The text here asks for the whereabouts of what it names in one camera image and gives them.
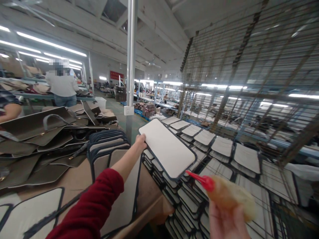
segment factory floor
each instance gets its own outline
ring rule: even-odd
[[[102,92],[95,90],[95,96],[103,97],[106,99],[106,108],[113,111],[117,120],[119,121],[120,127],[126,131],[126,116],[124,115],[124,106],[120,102],[116,102],[115,98],[106,98]],[[147,121],[134,114],[132,117],[132,143],[135,142],[135,137],[139,134],[139,128],[145,125]]]

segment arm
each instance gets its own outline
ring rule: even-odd
[[[0,123],[7,122],[9,120],[15,119],[19,116],[22,111],[21,105],[16,103],[8,104],[4,107],[6,114],[4,116],[0,116]]]
[[[146,148],[145,135],[135,143],[112,168],[105,169],[70,209],[63,222],[55,227],[47,239],[100,239],[100,229],[110,215],[112,205],[124,191],[124,183]]]
[[[4,116],[0,116],[0,123],[17,118],[22,111],[21,102],[6,90],[0,90],[0,107],[6,112]]]

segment fluorescent light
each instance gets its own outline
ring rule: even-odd
[[[289,106],[287,106],[287,105],[280,105],[280,104],[273,104],[274,106],[278,106],[278,107],[289,107]]]
[[[57,56],[57,55],[53,55],[53,54],[46,53],[46,52],[44,52],[43,54],[44,54],[44,55],[48,55],[48,56],[52,56],[52,57],[54,57],[54,58],[58,58],[58,59],[61,59],[61,60],[69,60],[69,62],[73,62],[73,63],[76,63],[76,64],[80,64],[80,65],[82,65],[82,63],[81,63],[81,62],[79,62],[79,61],[70,60],[70,59],[67,59],[67,58],[65,58],[65,57],[61,57],[61,56]]]
[[[49,63],[49,61],[46,61],[46,60],[42,60],[42,59],[38,59],[36,58],[37,61],[42,61],[42,62],[45,62],[45,63]]]
[[[140,82],[142,82],[142,83],[153,82],[154,83],[154,81],[152,81],[152,80],[140,80]]]
[[[74,67],[77,67],[77,68],[82,69],[82,66],[78,66],[78,65],[72,65],[72,64],[69,64],[69,66],[74,66]]]
[[[41,53],[41,51],[34,50],[34,49],[31,49],[31,48],[28,48],[28,47],[25,47],[25,46],[13,44],[13,43],[10,43],[10,42],[7,42],[7,41],[2,41],[2,40],[0,40],[0,43],[1,43],[1,44],[5,44],[5,45],[14,46],[14,47],[17,47],[17,48],[21,48],[21,49],[24,49],[24,50],[33,51],[33,52],[36,52],[36,53]]]
[[[319,99],[317,95],[301,95],[301,94],[290,94],[290,97],[300,97],[300,98],[311,98],[311,99]]]
[[[232,99],[232,100],[241,100],[241,98],[235,98],[235,97],[228,97],[229,99]]]
[[[0,26],[0,30],[6,31],[6,32],[10,32],[9,28],[3,27],[3,26]]]
[[[32,39],[32,40],[35,40],[35,41],[38,41],[38,42],[41,42],[41,43],[44,43],[44,44],[47,44],[47,45],[54,46],[54,47],[56,47],[56,48],[60,48],[60,49],[62,49],[62,50],[69,51],[69,52],[72,52],[72,53],[75,53],[75,54],[78,54],[78,55],[81,55],[81,56],[85,56],[85,57],[86,57],[86,54],[81,53],[81,52],[79,52],[79,51],[72,50],[72,49],[70,49],[70,48],[66,48],[66,47],[64,47],[64,46],[60,46],[60,45],[51,43],[51,42],[49,42],[49,41],[45,41],[45,40],[42,40],[42,39],[40,39],[40,38],[36,38],[36,37],[30,36],[30,35],[27,35],[27,34],[24,34],[24,33],[21,33],[21,32],[17,32],[17,34],[20,35],[20,36],[22,36],[22,37],[29,38],[29,39]]]
[[[37,56],[37,55],[33,55],[33,54],[30,54],[30,53],[26,53],[26,52],[23,52],[23,51],[19,51],[20,54],[22,55],[28,55],[28,56],[33,56],[35,58],[38,58],[38,59],[43,59],[43,60],[50,60],[49,58],[45,58],[43,56]]]
[[[260,104],[261,104],[261,105],[273,105],[273,106],[284,107],[284,108],[289,107],[288,105],[273,104],[273,103],[266,102],[266,101],[262,101]]]
[[[173,82],[173,81],[164,81],[163,84],[169,84],[169,85],[182,85],[181,82]]]
[[[265,102],[265,101],[261,102],[260,104],[262,104],[262,105],[272,105],[272,103],[270,103],[270,102]]]
[[[210,95],[210,94],[199,93],[199,92],[197,92],[196,94],[197,94],[197,95],[206,95],[206,96],[212,96],[212,95]]]
[[[212,84],[202,84],[202,86],[207,86],[209,88],[214,88],[214,87],[217,87],[217,88],[222,88],[222,89],[226,89],[228,86],[227,85],[212,85]],[[247,89],[247,86],[229,86],[230,89]]]
[[[76,68],[76,67],[73,67],[73,66],[70,66],[69,68],[72,68],[74,70],[81,70],[80,68]]]
[[[1,54],[1,53],[0,53],[0,56],[2,56],[3,58],[8,58],[9,57],[8,55]]]

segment plaid shirt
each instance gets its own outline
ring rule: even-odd
[[[12,93],[0,89],[0,108],[3,109],[8,104],[22,105]]]

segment metal rack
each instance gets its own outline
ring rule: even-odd
[[[287,198],[277,201],[275,187],[221,164],[269,195],[257,204],[273,226],[271,232],[251,227],[259,238],[311,235],[294,196],[294,176],[284,166],[319,131],[318,43],[317,1],[264,0],[200,30],[186,50],[180,119],[232,140],[233,147],[243,143],[257,150],[261,162],[274,167],[262,170],[261,177],[264,173],[287,191]]]

